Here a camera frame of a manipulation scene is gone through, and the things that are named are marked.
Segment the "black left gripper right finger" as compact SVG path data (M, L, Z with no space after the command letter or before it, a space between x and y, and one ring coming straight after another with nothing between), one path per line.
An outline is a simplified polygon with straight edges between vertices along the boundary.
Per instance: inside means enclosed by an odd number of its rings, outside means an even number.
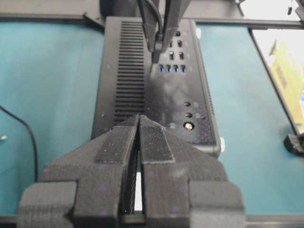
M149 228L244 228L239 187L223 164L140 116L143 209Z

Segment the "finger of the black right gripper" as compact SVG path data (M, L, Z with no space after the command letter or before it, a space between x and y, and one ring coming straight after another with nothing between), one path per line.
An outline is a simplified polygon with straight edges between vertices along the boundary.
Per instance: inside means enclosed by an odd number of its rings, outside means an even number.
M175 35L179 26L179 22L183 17L189 4L190 0L166 1L163 26L162 53L164 53L169 47L171 39Z
M143 29L149 51L154 51L156 24L158 16L156 12L155 1L153 0L138 0L137 1L140 14L143 21Z

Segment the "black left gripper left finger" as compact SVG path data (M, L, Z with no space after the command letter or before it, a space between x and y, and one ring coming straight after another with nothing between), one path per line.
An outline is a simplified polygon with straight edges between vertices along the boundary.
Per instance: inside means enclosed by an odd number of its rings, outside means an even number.
M115 228L134 211L134 115L75 150L49 162L18 206L19 228Z

